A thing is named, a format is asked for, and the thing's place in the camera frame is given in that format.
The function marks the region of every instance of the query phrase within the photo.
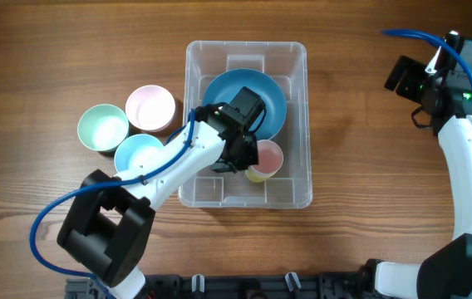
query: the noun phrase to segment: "blue plate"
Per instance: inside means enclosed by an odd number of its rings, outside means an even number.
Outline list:
[[[114,166],[118,172],[140,167],[156,155],[164,146],[156,137],[147,134],[133,135],[124,140],[114,155]]]
[[[261,71],[237,69],[217,76],[204,93],[203,105],[230,102],[244,86],[256,92],[268,108],[266,118],[256,132],[257,139],[272,139],[284,125],[287,105],[277,82]],[[251,130],[257,127],[262,115],[263,112],[251,126]]]

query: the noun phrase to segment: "green led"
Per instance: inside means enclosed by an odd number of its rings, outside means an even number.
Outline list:
[[[464,92],[463,97],[465,98],[465,100],[470,100],[472,99],[472,94],[469,92]]]

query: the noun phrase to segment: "wooden table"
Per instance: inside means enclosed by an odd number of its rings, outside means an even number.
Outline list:
[[[389,27],[472,36],[472,1],[152,2],[0,7],[0,297],[60,298],[65,277],[32,257],[37,213],[112,159],[76,135],[83,111],[125,107],[138,86],[182,100],[193,40],[298,41],[307,48],[313,201],[303,210],[201,210],[176,196],[157,213],[141,269],[189,276],[353,271],[368,258],[422,262],[452,236],[445,157],[410,120],[416,104],[383,88],[399,55],[427,44]],[[56,244],[68,203],[45,218]]]

